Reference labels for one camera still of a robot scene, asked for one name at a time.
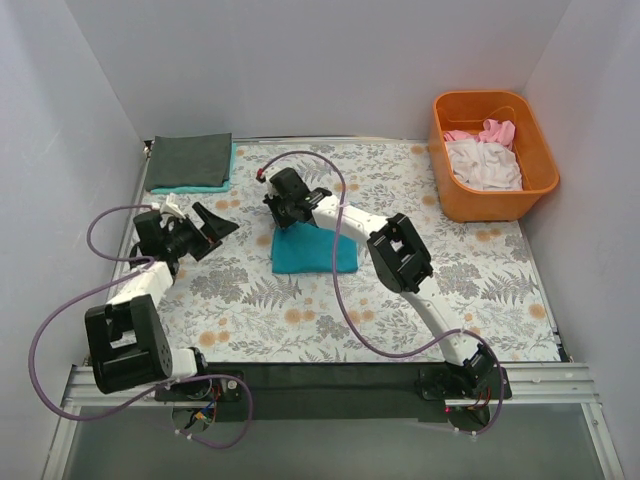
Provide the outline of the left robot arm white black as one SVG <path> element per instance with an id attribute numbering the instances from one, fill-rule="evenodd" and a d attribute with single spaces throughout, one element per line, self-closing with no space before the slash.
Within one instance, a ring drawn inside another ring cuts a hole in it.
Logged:
<path id="1" fill-rule="evenodd" d="M 200 226 L 169 202 L 136 215 L 138 242 L 129 261 L 133 278 L 107 303 L 85 314 L 94 379 L 104 394 L 166 380 L 178 381 L 193 400 L 212 390 L 213 377 L 202 353 L 195 347 L 170 346 L 157 312 L 175 283 L 180 260 L 204 259 L 239 228 L 199 202 L 192 209 Z"/>

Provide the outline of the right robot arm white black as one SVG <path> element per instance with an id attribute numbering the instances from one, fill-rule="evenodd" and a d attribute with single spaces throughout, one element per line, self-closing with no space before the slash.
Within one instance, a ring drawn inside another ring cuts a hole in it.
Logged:
<path id="1" fill-rule="evenodd" d="M 350 206 L 345 192 L 336 196 L 324 188 L 312 190 L 290 167 L 272 175 L 260 169 L 257 180 L 267 185 L 264 203 L 278 227 L 304 223 L 334 233 L 331 268 L 336 300 L 349 328 L 367 349 L 385 358 L 406 359 L 437 346 L 447 369 L 445 395 L 498 401 L 506 398 L 507 379 L 499 360 L 480 335 L 454 326 L 455 315 L 432 279 L 431 255 L 406 215 L 384 217 Z M 377 279 L 410 304 L 433 335 L 430 342 L 410 352 L 391 353 L 373 346 L 359 332 L 339 286 L 337 253 L 341 237 L 367 248 Z"/>

